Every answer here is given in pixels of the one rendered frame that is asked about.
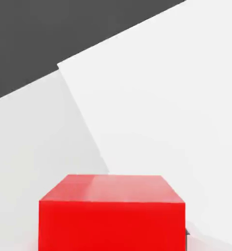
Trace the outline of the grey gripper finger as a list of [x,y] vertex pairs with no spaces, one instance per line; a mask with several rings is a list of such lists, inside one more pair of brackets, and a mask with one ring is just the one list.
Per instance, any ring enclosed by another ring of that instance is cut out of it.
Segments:
[[202,234],[197,227],[186,221],[187,251],[232,251],[232,244]]

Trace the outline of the small red cube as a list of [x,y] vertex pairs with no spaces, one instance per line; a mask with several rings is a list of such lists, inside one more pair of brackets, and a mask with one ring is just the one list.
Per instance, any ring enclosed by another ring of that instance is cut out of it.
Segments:
[[186,204],[162,176],[68,175],[39,200],[38,251],[186,251]]

